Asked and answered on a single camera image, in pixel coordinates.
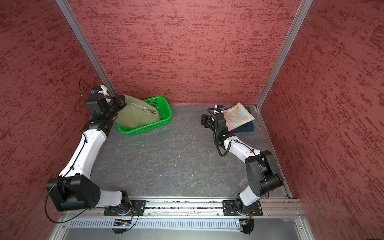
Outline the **blue denim skirt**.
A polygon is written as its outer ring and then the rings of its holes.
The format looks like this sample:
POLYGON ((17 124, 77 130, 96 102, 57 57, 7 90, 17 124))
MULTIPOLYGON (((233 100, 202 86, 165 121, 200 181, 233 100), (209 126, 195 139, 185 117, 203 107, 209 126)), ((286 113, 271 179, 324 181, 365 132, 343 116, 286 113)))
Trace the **blue denim skirt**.
POLYGON ((253 132, 255 130, 253 121, 255 120, 255 117, 251 113, 251 108, 246 106, 244 107, 245 110, 248 111, 248 114, 251 117, 246 117, 246 114, 244 110, 240 109, 235 115, 234 115, 234 123, 236 123, 237 127, 232 130, 233 133, 241 133, 241 132, 253 132))

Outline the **pastel patterned skirt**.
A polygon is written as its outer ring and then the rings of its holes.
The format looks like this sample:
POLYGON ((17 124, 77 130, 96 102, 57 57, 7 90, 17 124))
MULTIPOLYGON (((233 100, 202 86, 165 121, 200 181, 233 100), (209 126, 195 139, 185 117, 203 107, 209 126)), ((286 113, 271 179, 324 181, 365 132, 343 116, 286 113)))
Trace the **pastel patterned skirt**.
POLYGON ((223 113, 228 131, 232 131, 255 120, 255 117, 241 103, 237 103, 235 106, 224 110, 223 113))

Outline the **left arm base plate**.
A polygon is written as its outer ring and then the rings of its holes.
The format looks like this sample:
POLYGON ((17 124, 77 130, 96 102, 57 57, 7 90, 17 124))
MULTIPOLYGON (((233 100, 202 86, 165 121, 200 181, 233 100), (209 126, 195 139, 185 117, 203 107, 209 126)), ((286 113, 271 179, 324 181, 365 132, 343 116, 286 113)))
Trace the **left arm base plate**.
POLYGON ((105 207, 104 216, 142 216, 146 207, 146 200, 128 200, 118 206, 105 207))

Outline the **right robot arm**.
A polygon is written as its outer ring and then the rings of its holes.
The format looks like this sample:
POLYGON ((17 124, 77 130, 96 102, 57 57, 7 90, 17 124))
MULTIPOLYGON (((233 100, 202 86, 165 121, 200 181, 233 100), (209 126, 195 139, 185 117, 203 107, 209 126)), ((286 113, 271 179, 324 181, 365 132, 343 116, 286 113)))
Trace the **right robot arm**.
POLYGON ((276 160, 270 151, 254 149, 231 133, 222 111, 209 108, 208 112, 208 115, 202 114, 201 125, 212 130, 220 157, 231 153, 246 166, 248 185, 237 194, 233 205, 239 215, 250 216, 261 198, 268 197, 271 191, 283 184, 276 160))

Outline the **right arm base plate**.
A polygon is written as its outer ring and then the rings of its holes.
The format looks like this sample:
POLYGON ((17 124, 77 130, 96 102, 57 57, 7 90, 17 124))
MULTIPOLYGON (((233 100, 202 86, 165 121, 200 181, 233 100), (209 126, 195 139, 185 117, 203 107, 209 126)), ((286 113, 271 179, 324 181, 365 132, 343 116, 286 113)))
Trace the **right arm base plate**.
POLYGON ((263 210, 259 201, 256 201, 249 206, 245 206, 240 199, 224 200, 222 201, 222 204, 224 216, 263 216, 263 210))

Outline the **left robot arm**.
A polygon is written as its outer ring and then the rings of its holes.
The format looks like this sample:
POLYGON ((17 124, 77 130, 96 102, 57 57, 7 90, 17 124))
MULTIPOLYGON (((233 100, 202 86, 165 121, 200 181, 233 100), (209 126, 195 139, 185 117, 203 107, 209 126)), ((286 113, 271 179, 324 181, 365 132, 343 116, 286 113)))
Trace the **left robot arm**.
POLYGON ((57 178, 46 184, 47 199, 59 212, 105 208, 117 215, 131 211, 132 203, 125 191, 105 191, 91 181, 96 158, 107 140, 114 118, 127 104, 123 95, 114 97, 92 94, 86 104, 91 118, 81 130, 82 138, 72 158, 57 178))

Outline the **olive green skirt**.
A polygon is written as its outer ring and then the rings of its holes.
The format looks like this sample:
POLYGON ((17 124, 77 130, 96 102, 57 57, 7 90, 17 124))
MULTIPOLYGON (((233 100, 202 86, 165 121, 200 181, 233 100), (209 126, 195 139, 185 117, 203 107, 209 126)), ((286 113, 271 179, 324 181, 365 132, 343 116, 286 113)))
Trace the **olive green skirt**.
POLYGON ((155 107, 131 96, 124 97, 127 105, 118 112, 114 120, 124 129, 134 130, 160 120, 160 114, 155 107))

